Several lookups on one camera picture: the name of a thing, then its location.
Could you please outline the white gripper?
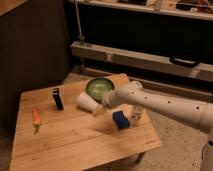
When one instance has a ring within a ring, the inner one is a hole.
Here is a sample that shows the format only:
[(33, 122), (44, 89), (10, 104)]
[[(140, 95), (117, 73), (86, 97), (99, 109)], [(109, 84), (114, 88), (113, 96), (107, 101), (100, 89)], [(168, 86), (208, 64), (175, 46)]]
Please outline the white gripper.
[[(114, 92), (108, 92), (103, 96), (102, 105), (107, 108), (114, 108), (116, 106), (116, 97)], [(94, 117), (98, 117), (106, 113), (106, 108), (103, 106), (98, 106), (93, 112)]]

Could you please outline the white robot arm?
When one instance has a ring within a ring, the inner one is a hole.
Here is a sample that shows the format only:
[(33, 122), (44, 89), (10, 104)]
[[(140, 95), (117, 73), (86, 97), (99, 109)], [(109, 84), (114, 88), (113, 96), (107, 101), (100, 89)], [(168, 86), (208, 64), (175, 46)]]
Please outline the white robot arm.
[(208, 134), (200, 171), (213, 171), (213, 103), (147, 93), (138, 81), (114, 89), (98, 84), (95, 90), (105, 108), (141, 106)]

